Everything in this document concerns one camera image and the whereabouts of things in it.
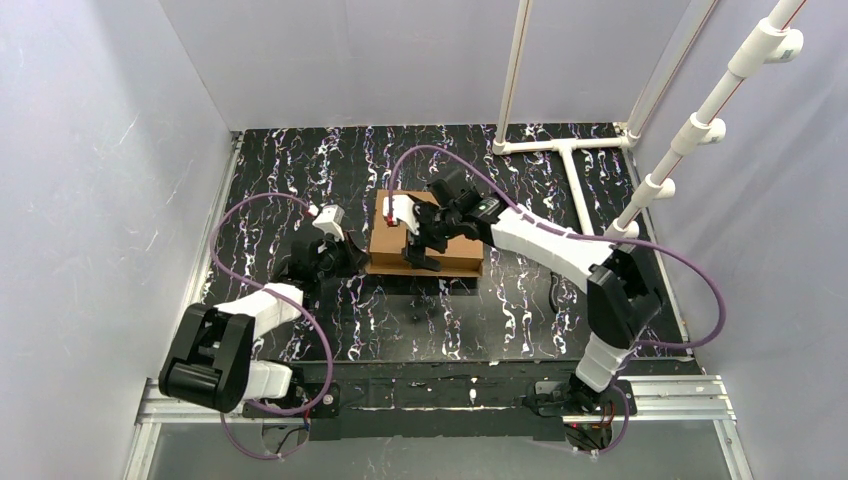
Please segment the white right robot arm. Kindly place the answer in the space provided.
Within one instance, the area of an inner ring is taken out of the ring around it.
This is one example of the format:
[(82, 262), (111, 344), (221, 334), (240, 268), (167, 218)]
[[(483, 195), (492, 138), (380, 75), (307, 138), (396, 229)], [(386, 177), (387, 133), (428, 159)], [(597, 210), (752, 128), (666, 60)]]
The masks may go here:
[(498, 194), (482, 195), (460, 180), (429, 184), (432, 201), (393, 193), (382, 203), (391, 225), (406, 228), (404, 260), (439, 272), (428, 255), (465, 237), (522, 255), (571, 282), (587, 297), (590, 339), (575, 371), (574, 387), (601, 393), (613, 381), (647, 324), (662, 308), (650, 253), (632, 245), (587, 240)]

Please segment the brown cardboard box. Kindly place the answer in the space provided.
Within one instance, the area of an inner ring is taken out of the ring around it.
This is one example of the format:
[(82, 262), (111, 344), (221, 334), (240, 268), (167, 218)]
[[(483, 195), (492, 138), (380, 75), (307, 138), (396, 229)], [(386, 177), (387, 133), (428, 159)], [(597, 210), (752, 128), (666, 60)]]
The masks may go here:
[(372, 230), (368, 240), (370, 275), (479, 278), (484, 270), (484, 244), (459, 235), (437, 238), (438, 230), (418, 223), (414, 235), (405, 223), (416, 219), (414, 201), (422, 202), (426, 220), (440, 210), (436, 198), (426, 191), (377, 191)]

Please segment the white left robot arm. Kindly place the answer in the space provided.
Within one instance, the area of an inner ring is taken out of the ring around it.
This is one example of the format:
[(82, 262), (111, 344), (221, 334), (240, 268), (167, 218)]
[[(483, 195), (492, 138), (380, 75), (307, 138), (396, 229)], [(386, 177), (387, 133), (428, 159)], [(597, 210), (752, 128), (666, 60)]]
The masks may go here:
[(254, 343), (311, 310), (325, 282), (356, 276), (367, 261), (349, 233), (326, 234), (294, 243), (262, 289), (217, 305), (189, 305), (160, 370), (159, 391), (221, 413), (258, 400), (283, 409), (300, 407), (305, 402), (301, 369), (254, 359)]

